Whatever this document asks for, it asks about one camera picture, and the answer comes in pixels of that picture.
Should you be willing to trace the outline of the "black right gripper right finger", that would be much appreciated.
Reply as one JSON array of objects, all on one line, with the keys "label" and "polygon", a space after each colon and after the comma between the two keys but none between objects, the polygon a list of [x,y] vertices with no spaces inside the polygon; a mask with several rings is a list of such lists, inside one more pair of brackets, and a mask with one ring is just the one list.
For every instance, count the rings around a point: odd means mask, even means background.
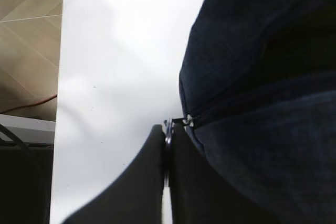
[{"label": "black right gripper right finger", "polygon": [[174,223],[262,223],[262,211],[212,169],[184,127],[174,127],[171,149]]}]

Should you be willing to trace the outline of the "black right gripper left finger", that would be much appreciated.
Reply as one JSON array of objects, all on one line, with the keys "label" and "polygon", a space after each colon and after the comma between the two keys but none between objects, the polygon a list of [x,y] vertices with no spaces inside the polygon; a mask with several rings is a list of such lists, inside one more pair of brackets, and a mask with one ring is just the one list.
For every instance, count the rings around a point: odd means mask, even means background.
[{"label": "black right gripper left finger", "polygon": [[65,223],[161,223],[165,134],[154,125],[127,169]]}]

